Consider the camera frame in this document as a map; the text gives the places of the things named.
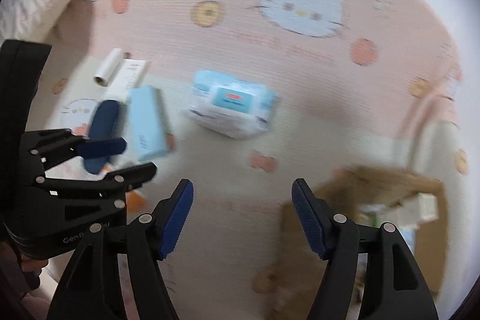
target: blue gripper pad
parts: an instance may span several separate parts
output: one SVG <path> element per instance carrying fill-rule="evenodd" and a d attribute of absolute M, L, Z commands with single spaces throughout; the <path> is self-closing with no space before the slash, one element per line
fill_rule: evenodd
<path fill-rule="evenodd" d="M 158 100 L 155 87 L 141 86 L 130 90 L 129 121 L 133 147 L 140 161 L 163 156 L 169 150 Z"/>
<path fill-rule="evenodd" d="M 321 259 L 327 252 L 325 232 L 315 210 L 318 201 L 304 179 L 297 179 L 292 185 L 292 202 L 297 211 L 310 249 Z"/>
<path fill-rule="evenodd" d="M 90 140 L 104 140 L 113 137 L 115 127 L 120 116 L 120 104 L 116 100 L 104 100 L 97 106 L 97 110 L 90 124 L 88 137 Z M 99 174 L 102 168 L 110 161 L 110 156 L 84 159 L 83 166 L 91 174 Z"/>
<path fill-rule="evenodd" d="M 182 179 L 175 189 L 170 199 L 164 207 L 165 212 L 169 212 L 166 220 L 159 221 L 162 238 L 158 252 L 162 258 L 166 258 L 170 252 L 173 252 L 177 245 L 178 238 L 190 212 L 194 201 L 194 186 L 188 179 Z"/>

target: hello kitty print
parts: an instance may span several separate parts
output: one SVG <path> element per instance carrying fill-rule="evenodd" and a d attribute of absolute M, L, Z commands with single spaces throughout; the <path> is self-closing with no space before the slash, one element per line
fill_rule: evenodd
<path fill-rule="evenodd" d="M 92 56 L 121 46 L 167 79 L 212 69 L 258 81 L 299 115 L 389 138 L 411 136 L 405 123 L 439 80 L 452 104 L 461 80 L 423 0 L 75 0 L 58 26 L 72 45 L 85 31 Z"/>
<path fill-rule="evenodd" d="M 294 33 L 330 37 L 342 27 L 343 0 L 260 0 L 261 13 Z"/>

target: metal screw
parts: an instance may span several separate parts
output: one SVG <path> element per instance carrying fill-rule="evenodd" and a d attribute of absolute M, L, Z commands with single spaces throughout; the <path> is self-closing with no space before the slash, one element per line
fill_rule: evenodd
<path fill-rule="evenodd" d="M 90 232 L 96 234 L 100 229 L 102 229 L 102 224 L 95 223 L 90 226 Z"/>
<path fill-rule="evenodd" d="M 333 216 L 333 219 L 340 224 L 343 224 L 347 221 L 347 218 L 342 214 L 336 214 L 335 216 Z"/>
<path fill-rule="evenodd" d="M 150 221 L 152 221 L 152 215 L 151 214 L 142 214 L 139 218 L 138 221 L 140 221 L 142 224 L 147 224 Z"/>
<path fill-rule="evenodd" d="M 117 209 L 123 209 L 125 207 L 125 203 L 121 199 L 116 199 L 113 204 Z"/>
<path fill-rule="evenodd" d="M 395 226 L 393 224 L 390 224 L 390 223 L 386 223 L 383 226 L 383 229 L 385 229 L 387 232 L 395 232 Z"/>

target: orange object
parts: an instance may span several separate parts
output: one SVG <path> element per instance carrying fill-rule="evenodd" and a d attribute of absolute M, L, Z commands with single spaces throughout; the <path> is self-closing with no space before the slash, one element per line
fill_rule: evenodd
<path fill-rule="evenodd" d="M 166 138 L 166 140 L 167 140 L 166 143 L 169 146 L 169 150 L 170 151 L 175 150 L 175 136 L 172 135 L 171 133 L 167 133 L 166 137 L 167 137 Z"/>
<path fill-rule="evenodd" d="M 52 92 L 57 95 L 57 94 L 60 94 L 63 89 L 65 88 L 65 86 L 67 85 L 68 83 L 68 79 L 60 79 L 57 83 L 55 83 L 55 85 L 53 86 L 52 88 Z"/>
<path fill-rule="evenodd" d="M 462 175 L 469 173 L 469 161 L 467 160 L 467 154 L 464 150 L 459 150 L 457 153 L 457 171 Z"/>
<path fill-rule="evenodd" d="M 75 136 L 87 136 L 90 125 L 82 124 L 81 127 L 76 127 L 71 133 Z"/>
<path fill-rule="evenodd" d="M 350 58 L 358 65 L 372 65 L 378 60 L 377 47 L 370 40 L 359 39 L 351 46 Z"/>
<path fill-rule="evenodd" d="M 265 157 L 258 151 L 252 151 L 250 156 L 250 167 L 261 168 L 270 174 L 277 169 L 277 161 L 272 157 Z"/>
<path fill-rule="evenodd" d="M 422 77 L 417 77 L 409 87 L 409 92 L 416 98 L 423 98 L 433 88 L 432 83 Z"/>
<path fill-rule="evenodd" d="M 128 11 L 130 0 L 112 0 L 113 11 L 117 14 L 123 14 Z"/>
<path fill-rule="evenodd" d="M 145 197 L 137 191 L 129 191 L 126 194 L 127 213 L 138 213 L 145 209 L 147 201 Z"/>
<path fill-rule="evenodd" d="M 100 172 L 100 174 L 101 174 L 102 176 L 105 176 L 105 175 L 107 175 L 109 172 L 113 172 L 113 171 L 114 171 L 113 167 L 112 167 L 110 164 L 107 163 L 107 164 L 105 164 L 105 165 L 103 166 L 102 171 Z"/>

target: black mounting clamp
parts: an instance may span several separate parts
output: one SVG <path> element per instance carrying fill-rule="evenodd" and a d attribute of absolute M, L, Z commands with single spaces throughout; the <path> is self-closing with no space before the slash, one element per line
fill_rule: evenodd
<path fill-rule="evenodd" d="M 47 320 L 126 320 L 117 254 L 127 254 L 140 319 L 178 320 L 157 260 L 173 251 L 193 192 L 193 184 L 182 179 L 151 214 L 126 226 L 90 225 L 63 272 Z"/>
<path fill-rule="evenodd" d="M 368 261 L 359 320 L 438 320 L 420 268 L 393 224 L 362 226 L 334 214 L 304 179 L 293 183 L 292 200 L 310 248 L 328 260 L 307 320 L 345 319 L 361 253 Z"/>
<path fill-rule="evenodd" d="M 3 214 L 7 232 L 22 253 L 32 259 L 52 258 L 73 250 L 93 223 L 125 224 L 125 193 L 155 176 L 153 163 L 109 172 L 99 181 L 45 175 L 46 170 L 75 156 L 122 153 L 124 146 L 119 149 L 119 144 L 74 136 L 70 129 L 22 135 L 13 202 Z"/>

